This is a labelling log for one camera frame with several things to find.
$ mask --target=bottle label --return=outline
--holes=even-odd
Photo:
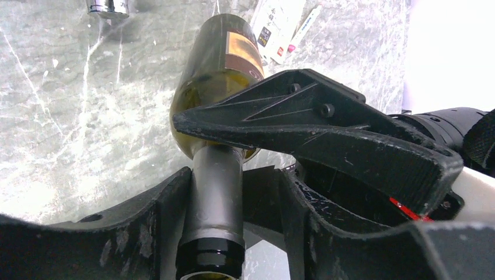
[[[257,81],[264,76],[257,47],[245,36],[232,31],[227,32],[225,67],[249,74]]]

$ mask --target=black plastic bracket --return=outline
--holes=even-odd
[[[363,101],[314,71],[293,70],[178,113],[173,123],[187,135],[331,167],[428,214],[450,191],[462,158]]]
[[[175,278],[191,171],[80,222],[40,226],[0,216],[0,279]],[[243,175],[245,229],[287,252],[292,280],[490,279],[495,226],[356,215],[296,174]]]

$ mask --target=white marble veining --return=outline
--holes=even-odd
[[[0,211],[36,223],[78,220],[189,165],[168,107],[195,35],[214,14],[249,21],[255,7],[135,0],[129,19],[110,24],[88,16],[85,0],[0,3]],[[317,3],[308,0],[304,17]],[[409,4],[322,5],[286,64],[266,72],[313,68],[399,112]],[[247,168],[287,160],[263,151]]]

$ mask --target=black cylinder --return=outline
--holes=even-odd
[[[468,131],[486,112],[473,108],[451,108],[416,115],[391,115],[408,123],[438,144],[461,152],[462,141]]]
[[[244,247],[222,238],[201,238],[183,244],[177,251],[177,275],[181,280],[239,279]]]

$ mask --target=screw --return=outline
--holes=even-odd
[[[293,83],[292,85],[289,86],[289,94],[293,94],[297,91],[301,90],[301,85],[298,83]]]
[[[442,203],[442,207],[443,207],[443,208],[445,208],[445,209],[450,208],[450,206],[451,206],[451,205],[450,205],[450,202],[448,202],[448,201],[444,201],[444,202]]]
[[[324,118],[331,118],[335,113],[335,107],[332,104],[323,104],[320,108],[320,114]]]

